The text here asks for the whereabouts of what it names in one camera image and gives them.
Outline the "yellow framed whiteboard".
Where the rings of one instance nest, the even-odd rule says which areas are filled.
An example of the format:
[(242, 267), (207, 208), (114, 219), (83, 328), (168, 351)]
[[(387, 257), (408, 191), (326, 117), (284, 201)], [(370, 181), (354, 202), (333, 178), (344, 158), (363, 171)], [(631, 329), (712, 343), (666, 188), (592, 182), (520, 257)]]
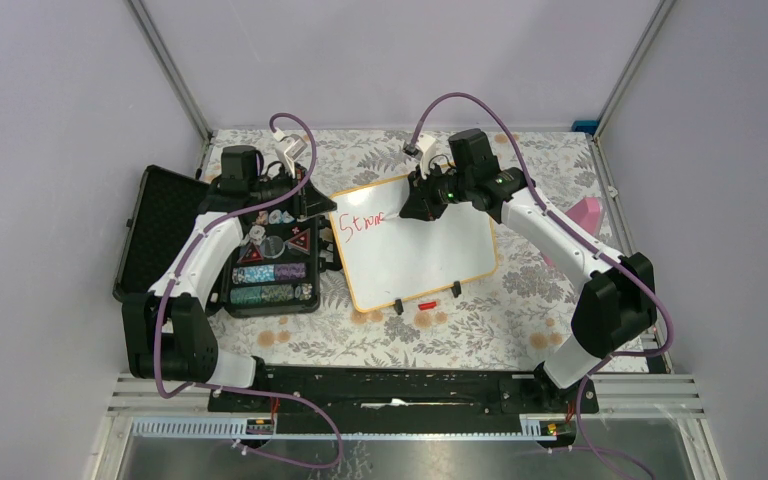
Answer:
[(493, 220), (469, 204), (442, 218), (382, 221), (408, 197), (405, 175), (337, 192), (329, 214), (337, 251), (356, 310), (365, 313), (465, 284), (498, 266)]

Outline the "red marker cap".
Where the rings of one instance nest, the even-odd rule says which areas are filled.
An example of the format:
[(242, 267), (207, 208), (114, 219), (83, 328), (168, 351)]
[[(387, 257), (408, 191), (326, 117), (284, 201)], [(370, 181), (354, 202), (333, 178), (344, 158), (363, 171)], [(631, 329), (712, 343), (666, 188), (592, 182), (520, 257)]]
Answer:
[(418, 309), (420, 311), (428, 311), (428, 310), (435, 309), (437, 305), (438, 303), (436, 301), (424, 302), (418, 305)]

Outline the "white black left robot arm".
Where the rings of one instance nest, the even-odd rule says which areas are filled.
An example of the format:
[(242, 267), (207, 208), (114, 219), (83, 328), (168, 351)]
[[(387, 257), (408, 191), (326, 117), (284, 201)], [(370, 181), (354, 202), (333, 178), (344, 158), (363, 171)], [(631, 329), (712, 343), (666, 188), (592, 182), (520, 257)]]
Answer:
[(269, 401), (260, 358), (218, 346), (208, 318), (308, 313), (319, 306), (316, 234), (336, 203), (301, 165), (269, 176), (261, 152), (231, 146), (208, 187), (187, 242), (146, 291), (122, 299), (129, 368), (137, 378), (232, 388), (248, 411)]

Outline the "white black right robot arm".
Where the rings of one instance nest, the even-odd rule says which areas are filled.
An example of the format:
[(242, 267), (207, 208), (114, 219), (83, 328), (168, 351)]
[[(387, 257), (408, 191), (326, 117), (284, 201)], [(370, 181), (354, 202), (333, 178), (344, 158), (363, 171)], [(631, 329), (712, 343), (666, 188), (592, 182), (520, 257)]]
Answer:
[(646, 256), (625, 256), (570, 223), (541, 197), (524, 167), (501, 168), (483, 131), (450, 136), (446, 168), (433, 162), (435, 144), (420, 134), (403, 146), (418, 165), (408, 176), (400, 217), (436, 221), (448, 206), (468, 203), (526, 238), (578, 293), (570, 338), (535, 370), (535, 402), (557, 412), (572, 400), (573, 385), (655, 324), (653, 266)]

